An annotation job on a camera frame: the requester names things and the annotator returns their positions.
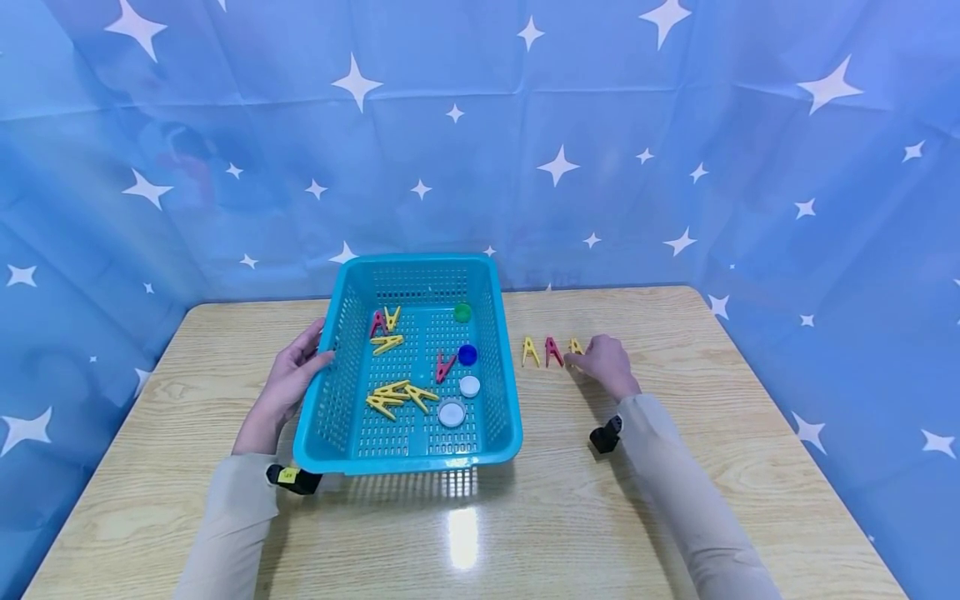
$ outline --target left hand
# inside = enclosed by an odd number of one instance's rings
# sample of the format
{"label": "left hand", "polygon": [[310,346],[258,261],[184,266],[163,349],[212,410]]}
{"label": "left hand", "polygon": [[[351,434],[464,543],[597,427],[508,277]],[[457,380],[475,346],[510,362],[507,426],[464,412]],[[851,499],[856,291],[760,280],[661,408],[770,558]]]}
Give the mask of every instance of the left hand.
{"label": "left hand", "polygon": [[283,425],[297,413],[314,375],[333,360],[332,350],[317,353],[325,321],[314,321],[276,356],[260,397],[240,427],[233,454],[276,454]]}

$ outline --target wooden table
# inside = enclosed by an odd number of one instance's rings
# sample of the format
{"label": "wooden table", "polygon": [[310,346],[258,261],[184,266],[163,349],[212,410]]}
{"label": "wooden table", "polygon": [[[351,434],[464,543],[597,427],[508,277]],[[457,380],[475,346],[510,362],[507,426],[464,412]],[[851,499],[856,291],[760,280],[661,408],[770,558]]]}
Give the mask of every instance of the wooden table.
{"label": "wooden table", "polygon": [[[701,298],[685,287],[505,295],[524,335],[623,340],[786,598],[902,598],[900,587]],[[169,598],[275,353],[324,301],[192,310],[44,561],[27,598]],[[525,439],[507,465],[328,478],[280,494],[260,567],[272,598],[694,598],[676,549],[615,452],[589,383],[516,360]],[[289,456],[293,425],[281,454]]]}

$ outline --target blue curtain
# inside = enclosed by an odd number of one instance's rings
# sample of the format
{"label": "blue curtain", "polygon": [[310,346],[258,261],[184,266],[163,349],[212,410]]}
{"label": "blue curtain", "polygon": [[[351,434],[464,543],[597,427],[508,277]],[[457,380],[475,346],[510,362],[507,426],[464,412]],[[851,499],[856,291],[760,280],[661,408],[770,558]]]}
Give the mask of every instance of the blue curtain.
{"label": "blue curtain", "polygon": [[3,597],[189,307],[413,251],[693,285],[910,596],[952,596],[957,31],[949,0],[3,3]]}

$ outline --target hand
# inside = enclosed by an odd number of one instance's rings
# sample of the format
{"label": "hand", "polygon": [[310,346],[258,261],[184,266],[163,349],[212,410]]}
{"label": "hand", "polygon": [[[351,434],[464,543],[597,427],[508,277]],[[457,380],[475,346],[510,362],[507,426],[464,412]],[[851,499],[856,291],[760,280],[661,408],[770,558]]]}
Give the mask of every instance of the hand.
{"label": "hand", "polygon": [[617,402],[641,394],[640,384],[630,373],[630,357],[620,340],[607,334],[593,336],[584,354],[567,354],[564,361],[600,382]]}
{"label": "hand", "polygon": [[233,454],[276,454],[283,425],[297,413],[314,375],[333,360],[332,350],[317,353],[324,322],[314,321],[276,356],[260,397],[240,427]]}

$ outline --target red clothespin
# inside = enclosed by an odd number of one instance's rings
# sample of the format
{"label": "red clothespin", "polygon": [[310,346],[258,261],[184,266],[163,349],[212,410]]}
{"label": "red clothespin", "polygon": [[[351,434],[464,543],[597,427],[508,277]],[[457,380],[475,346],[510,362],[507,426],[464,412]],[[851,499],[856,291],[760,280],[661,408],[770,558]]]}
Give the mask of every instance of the red clothespin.
{"label": "red clothespin", "polygon": [[453,363],[457,362],[457,353],[454,352],[450,357],[450,362],[444,364],[444,352],[437,350],[437,383],[444,383],[446,374],[453,369]]}
{"label": "red clothespin", "polygon": [[560,363],[562,367],[564,365],[564,356],[560,354],[560,349],[557,348],[557,343],[553,341],[553,338],[547,336],[546,338],[546,366],[550,366],[550,354],[553,354],[557,357],[557,362]]}
{"label": "red clothespin", "polygon": [[383,314],[380,311],[373,313],[373,325],[370,327],[370,337],[376,335],[376,329],[380,327],[383,329],[383,335],[387,335],[387,322],[383,320]]}

